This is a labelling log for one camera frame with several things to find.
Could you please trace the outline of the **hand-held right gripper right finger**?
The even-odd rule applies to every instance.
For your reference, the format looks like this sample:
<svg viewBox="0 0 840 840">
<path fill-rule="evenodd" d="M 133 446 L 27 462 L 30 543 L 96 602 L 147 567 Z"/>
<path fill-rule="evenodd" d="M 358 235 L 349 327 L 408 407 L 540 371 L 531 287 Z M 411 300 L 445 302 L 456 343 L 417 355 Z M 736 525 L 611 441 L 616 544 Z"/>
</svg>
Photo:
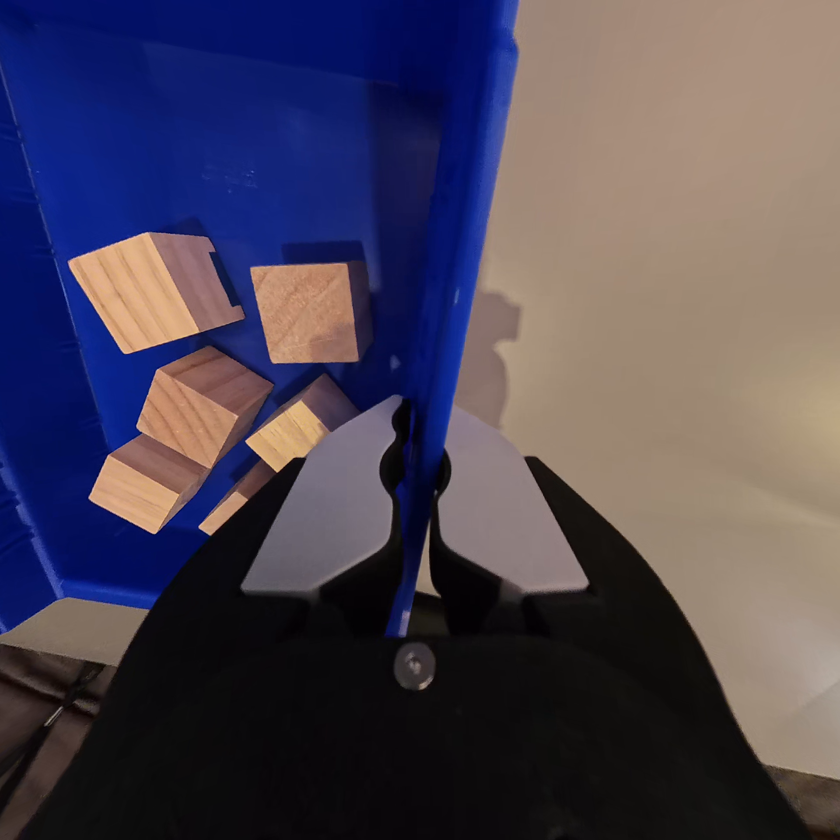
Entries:
<svg viewBox="0 0 840 840">
<path fill-rule="evenodd" d="M 459 407 L 437 474 L 429 569 L 444 604 L 464 614 L 590 587 L 525 457 Z"/>
</svg>

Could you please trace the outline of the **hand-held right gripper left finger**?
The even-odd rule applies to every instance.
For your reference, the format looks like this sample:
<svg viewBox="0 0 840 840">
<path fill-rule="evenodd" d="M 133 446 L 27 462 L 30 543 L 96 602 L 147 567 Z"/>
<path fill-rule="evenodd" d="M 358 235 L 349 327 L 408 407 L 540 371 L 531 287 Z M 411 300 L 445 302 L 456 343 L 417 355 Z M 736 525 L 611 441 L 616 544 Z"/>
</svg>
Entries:
<svg viewBox="0 0 840 840">
<path fill-rule="evenodd" d="M 397 488 L 412 405 L 392 395 L 325 437 L 304 459 L 243 582 L 344 611 L 391 611 L 403 577 Z"/>
</svg>

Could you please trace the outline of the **pile of wooden cubes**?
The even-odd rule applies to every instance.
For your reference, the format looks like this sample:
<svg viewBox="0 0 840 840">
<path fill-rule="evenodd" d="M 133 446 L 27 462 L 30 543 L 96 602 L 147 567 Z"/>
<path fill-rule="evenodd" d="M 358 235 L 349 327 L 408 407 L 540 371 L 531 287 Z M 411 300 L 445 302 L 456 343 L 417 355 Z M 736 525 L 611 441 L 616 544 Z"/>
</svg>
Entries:
<svg viewBox="0 0 840 840">
<path fill-rule="evenodd" d="M 149 350 L 241 322 L 211 240 L 143 233 L 69 260 L 119 349 Z M 272 364 L 354 364 L 373 342 L 371 283 L 361 259 L 249 270 Z M 200 525 L 213 533 L 293 459 L 359 415 L 329 374 L 251 428 L 274 385 L 208 345 L 155 373 L 138 434 L 104 461 L 89 499 L 149 533 L 184 508 L 242 440 L 259 457 Z"/>
</svg>

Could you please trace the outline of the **blue plastic bin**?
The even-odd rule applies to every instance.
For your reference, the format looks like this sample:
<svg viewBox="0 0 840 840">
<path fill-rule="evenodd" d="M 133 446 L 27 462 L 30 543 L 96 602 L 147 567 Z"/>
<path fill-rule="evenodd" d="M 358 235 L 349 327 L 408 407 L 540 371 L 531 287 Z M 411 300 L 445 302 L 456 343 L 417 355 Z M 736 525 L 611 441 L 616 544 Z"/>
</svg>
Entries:
<svg viewBox="0 0 840 840">
<path fill-rule="evenodd" d="M 2 2 L 2 632 L 62 597 L 148 608 L 255 457 L 150 535 L 90 503 L 157 368 L 211 344 L 284 402 L 249 269 L 366 261 L 374 342 L 329 373 L 413 408 L 407 626 L 518 62 L 518 2 Z M 245 319 L 124 354 L 68 260 L 202 235 Z"/>
</svg>

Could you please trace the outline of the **black drawstring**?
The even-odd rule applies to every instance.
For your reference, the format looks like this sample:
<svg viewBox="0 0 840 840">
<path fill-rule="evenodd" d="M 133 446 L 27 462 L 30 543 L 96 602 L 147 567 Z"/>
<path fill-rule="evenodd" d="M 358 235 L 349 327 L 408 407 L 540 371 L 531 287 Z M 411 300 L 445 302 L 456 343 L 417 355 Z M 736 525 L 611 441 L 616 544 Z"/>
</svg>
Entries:
<svg viewBox="0 0 840 840">
<path fill-rule="evenodd" d="M 31 731 L 23 741 L 14 745 L 6 751 L 1 758 L 1 776 L 4 777 L 11 770 L 22 765 L 24 759 L 34 758 L 39 748 L 43 745 L 50 730 L 65 710 L 72 707 L 80 695 L 87 689 L 90 683 L 100 676 L 105 665 L 85 661 L 77 672 L 73 682 L 70 683 L 66 693 L 61 699 L 58 708 L 52 712 L 47 719 Z"/>
</svg>

